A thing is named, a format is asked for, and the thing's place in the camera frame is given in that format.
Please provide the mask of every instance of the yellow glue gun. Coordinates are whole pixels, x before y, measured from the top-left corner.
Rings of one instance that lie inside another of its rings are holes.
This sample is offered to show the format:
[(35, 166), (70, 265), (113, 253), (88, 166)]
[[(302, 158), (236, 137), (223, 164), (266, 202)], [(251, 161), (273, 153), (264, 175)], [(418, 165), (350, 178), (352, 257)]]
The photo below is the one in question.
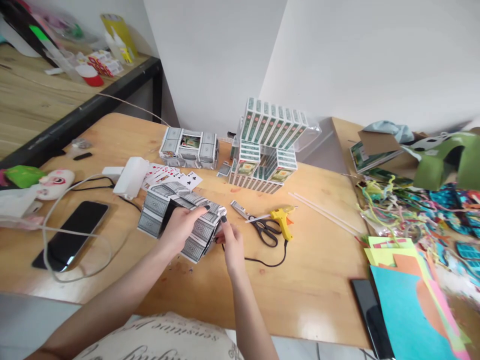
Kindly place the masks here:
[(296, 206), (287, 206), (285, 208), (273, 210), (270, 213), (270, 217), (273, 220), (277, 220), (280, 224), (281, 234), (283, 235), (283, 238), (287, 241), (290, 241), (294, 238), (293, 235), (290, 233), (289, 226), (287, 225), (287, 216), (289, 215), (289, 213), (294, 211), (295, 208)]

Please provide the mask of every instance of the black table frame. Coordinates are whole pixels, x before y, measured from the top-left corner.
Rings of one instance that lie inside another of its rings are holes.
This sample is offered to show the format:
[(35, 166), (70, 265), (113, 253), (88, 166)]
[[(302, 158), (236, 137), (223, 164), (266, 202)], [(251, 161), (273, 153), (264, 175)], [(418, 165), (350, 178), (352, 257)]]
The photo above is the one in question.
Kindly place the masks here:
[[(152, 113), (161, 117), (162, 77), (162, 62), (156, 57), (150, 57), (101, 93), (126, 100), (152, 79)], [(16, 165), (42, 166), (60, 149), (67, 146), (100, 118), (111, 113), (120, 104), (120, 101), (111, 97), (94, 95), (67, 116), (1, 160), (0, 169), (8, 169)], [(152, 120), (155, 123), (160, 123), (160, 120), (154, 116), (152, 116)]]

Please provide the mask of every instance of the scissors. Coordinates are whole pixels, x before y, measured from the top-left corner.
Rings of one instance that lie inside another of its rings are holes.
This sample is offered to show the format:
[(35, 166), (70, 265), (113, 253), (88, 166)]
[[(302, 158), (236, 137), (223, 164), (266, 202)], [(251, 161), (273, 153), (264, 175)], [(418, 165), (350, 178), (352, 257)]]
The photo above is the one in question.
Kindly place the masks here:
[[(251, 219), (255, 219), (255, 216), (249, 214), (248, 212), (246, 212), (245, 208), (242, 207), (238, 202), (236, 202), (235, 200), (232, 201), (230, 203), (230, 205), (241, 215), (243, 216), (246, 220), (251, 220)], [(272, 223), (272, 225), (276, 225), (276, 228), (274, 227), (271, 227), (269, 225), (269, 223)], [(277, 237), (274, 235), (274, 234), (277, 234), (277, 235), (280, 235), (282, 233), (282, 231), (280, 230), (280, 225), (278, 223), (278, 221), (275, 221), (275, 220), (271, 220), (271, 219), (258, 219), (258, 220), (255, 220), (255, 221), (252, 221), (250, 222), (250, 224), (252, 224), (256, 231), (258, 232), (258, 236), (260, 236), (260, 239), (261, 241), (267, 245), (268, 247), (270, 248), (275, 248), (278, 244), (279, 244), (279, 240), (277, 239)], [(268, 243), (265, 241), (265, 238), (263, 236), (263, 234), (265, 234), (266, 236), (268, 236), (270, 239), (273, 240), (273, 244), (271, 243)]]

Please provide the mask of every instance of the pink plush toy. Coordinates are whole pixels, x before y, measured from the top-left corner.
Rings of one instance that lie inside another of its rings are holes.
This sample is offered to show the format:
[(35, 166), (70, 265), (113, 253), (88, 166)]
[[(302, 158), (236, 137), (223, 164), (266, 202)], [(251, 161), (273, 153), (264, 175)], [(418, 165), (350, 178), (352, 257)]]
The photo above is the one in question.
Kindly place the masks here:
[(58, 169), (50, 172), (39, 180), (40, 188), (37, 190), (37, 199), (56, 200), (75, 180), (73, 171)]

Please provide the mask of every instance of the hand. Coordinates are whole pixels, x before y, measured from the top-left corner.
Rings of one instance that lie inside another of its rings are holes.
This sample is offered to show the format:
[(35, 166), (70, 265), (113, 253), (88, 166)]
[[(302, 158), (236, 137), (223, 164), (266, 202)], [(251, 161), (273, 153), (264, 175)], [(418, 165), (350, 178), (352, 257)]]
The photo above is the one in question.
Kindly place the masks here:
[(235, 225), (227, 221), (226, 216), (221, 217), (222, 230), (217, 234), (217, 244), (225, 244), (226, 269), (230, 278), (246, 275), (244, 237)]
[(210, 206), (200, 206), (190, 211), (184, 207), (177, 207), (173, 210), (170, 220), (166, 225), (163, 234), (155, 246), (156, 251), (165, 255), (168, 261), (182, 251), (185, 241), (192, 233), (194, 223), (197, 219), (206, 214)]

